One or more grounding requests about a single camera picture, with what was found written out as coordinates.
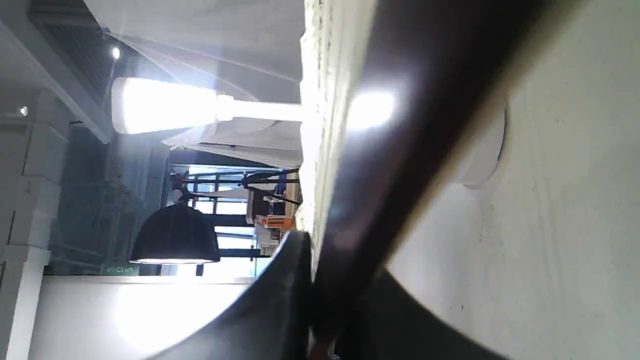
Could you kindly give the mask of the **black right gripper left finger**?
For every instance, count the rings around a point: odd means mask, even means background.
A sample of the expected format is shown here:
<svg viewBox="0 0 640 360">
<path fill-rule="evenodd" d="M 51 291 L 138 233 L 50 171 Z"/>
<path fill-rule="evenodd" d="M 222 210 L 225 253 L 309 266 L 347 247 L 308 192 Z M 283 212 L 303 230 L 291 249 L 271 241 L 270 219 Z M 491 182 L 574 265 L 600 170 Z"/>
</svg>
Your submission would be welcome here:
<svg viewBox="0 0 640 360">
<path fill-rule="evenodd" d="M 154 360 L 305 360 L 312 241 L 286 234 L 267 268 L 215 319 Z"/>
</svg>

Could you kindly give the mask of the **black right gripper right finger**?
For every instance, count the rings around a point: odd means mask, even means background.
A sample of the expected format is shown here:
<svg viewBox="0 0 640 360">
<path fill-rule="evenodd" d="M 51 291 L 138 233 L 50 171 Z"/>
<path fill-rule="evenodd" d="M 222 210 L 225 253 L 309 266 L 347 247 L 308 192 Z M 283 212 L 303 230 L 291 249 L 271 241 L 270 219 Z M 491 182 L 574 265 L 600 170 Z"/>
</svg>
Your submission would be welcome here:
<svg viewBox="0 0 640 360">
<path fill-rule="evenodd" d="M 337 338 L 336 360 L 504 360 L 441 321 L 388 272 L 373 282 Z"/>
</svg>

